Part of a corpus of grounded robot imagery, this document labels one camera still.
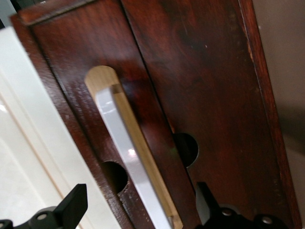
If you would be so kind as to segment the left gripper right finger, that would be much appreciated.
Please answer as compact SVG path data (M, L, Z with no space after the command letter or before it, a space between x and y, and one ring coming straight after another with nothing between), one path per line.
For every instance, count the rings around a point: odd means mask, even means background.
M196 209L201 220L197 229L286 229L278 217L258 214L253 220L231 208L221 207L205 182L196 185Z

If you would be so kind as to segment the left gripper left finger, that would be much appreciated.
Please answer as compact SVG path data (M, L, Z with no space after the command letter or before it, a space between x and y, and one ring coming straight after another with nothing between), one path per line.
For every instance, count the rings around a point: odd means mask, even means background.
M87 211L87 186L77 184L57 205L43 208L28 221L14 226L9 219L2 219L2 229L75 229Z

